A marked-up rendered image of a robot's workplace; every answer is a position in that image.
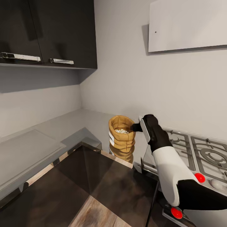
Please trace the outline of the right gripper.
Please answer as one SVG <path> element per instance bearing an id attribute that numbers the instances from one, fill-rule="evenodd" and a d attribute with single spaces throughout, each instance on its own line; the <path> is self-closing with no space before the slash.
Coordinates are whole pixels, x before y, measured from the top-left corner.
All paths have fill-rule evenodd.
<path id="1" fill-rule="evenodd" d="M 130 130 L 132 130 L 134 132 L 143 132 L 143 130 L 141 129 L 140 123 L 132 124 L 132 126 L 130 126 Z"/>

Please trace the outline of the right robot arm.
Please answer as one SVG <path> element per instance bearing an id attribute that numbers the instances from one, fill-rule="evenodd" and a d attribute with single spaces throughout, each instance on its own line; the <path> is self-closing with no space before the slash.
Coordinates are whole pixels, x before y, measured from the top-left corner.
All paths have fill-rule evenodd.
<path id="1" fill-rule="evenodd" d="M 130 130 L 144 133 L 168 203 L 179 207 L 197 227 L 227 227 L 227 196 L 199 183 L 154 115 L 139 116 L 138 121 Z"/>

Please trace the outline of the popcorn bag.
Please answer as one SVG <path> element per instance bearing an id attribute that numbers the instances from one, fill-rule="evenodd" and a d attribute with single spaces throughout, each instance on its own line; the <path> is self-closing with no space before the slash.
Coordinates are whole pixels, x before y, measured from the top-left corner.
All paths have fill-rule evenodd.
<path id="1" fill-rule="evenodd" d="M 112 117 L 108 124 L 110 144 L 114 148 L 128 153 L 135 144 L 134 138 L 136 136 L 136 132 L 130 130 L 130 126 L 132 126 L 134 122 L 126 116 L 117 115 Z M 118 132 L 122 130 L 126 131 L 127 133 Z"/>

